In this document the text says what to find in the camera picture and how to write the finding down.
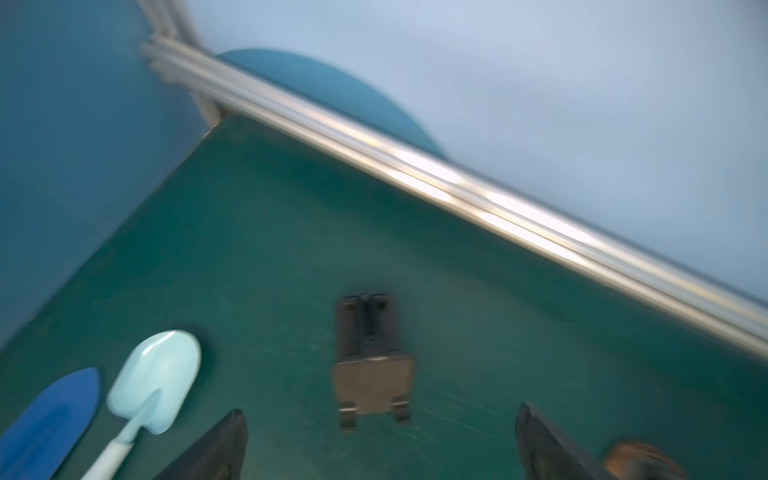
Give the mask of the light blue toy shovel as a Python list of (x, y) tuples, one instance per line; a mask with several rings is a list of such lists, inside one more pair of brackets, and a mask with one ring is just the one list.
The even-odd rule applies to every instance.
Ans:
[(132, 350), (106, 399), (108, 410), (127, 423), (85, 472), (85, 479), (113, 478), (141, 429), (159, 435), (172, 426), (201, 359), (198, 339), (183, 330), (156, 333)]

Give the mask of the black folding phone stand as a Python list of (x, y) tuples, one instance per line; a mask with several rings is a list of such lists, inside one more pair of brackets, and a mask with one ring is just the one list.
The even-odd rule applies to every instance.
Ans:
[(393, 297), (379, 293), (341, 298), (336, 333), (332, 382), (340, 429), (355, 430), (364, 415), (390, 413), (398, 424), (410, 422), (417, 358), (401, 348)]

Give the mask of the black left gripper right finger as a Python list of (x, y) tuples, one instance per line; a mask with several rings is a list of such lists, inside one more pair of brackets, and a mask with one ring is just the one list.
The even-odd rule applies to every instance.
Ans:
[(615, 477), (534, 405), (521, 404), (516, 444), (528, 480), (597, 480)]

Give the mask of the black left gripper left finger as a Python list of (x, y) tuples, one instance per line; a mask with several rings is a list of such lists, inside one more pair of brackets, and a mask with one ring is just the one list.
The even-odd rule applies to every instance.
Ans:
[(248, 440), (245, 415), (233, 409), (154, 479), (240, 479)]

